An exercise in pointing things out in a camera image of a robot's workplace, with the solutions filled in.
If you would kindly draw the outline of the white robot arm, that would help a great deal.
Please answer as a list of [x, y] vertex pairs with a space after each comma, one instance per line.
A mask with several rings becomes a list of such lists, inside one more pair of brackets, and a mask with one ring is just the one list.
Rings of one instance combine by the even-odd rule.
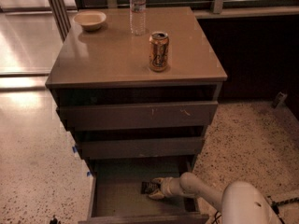
[[154, 200], [201, 197], [221, 213], [222, 224], [284, 224], [262, 193], [248, 182], [235, 181], [220, 192], [186, 172], [180, 177], [156, 177], [148, 189]]

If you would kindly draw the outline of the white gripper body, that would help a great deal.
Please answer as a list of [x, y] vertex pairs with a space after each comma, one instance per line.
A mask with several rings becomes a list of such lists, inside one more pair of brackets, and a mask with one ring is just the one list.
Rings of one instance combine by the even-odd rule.
[[174, 177], [165, 177], [162, 179], [160, 190], [164, 197], [170, 198], [180, 196], [182, 188], [180, 186], [180, 179]]

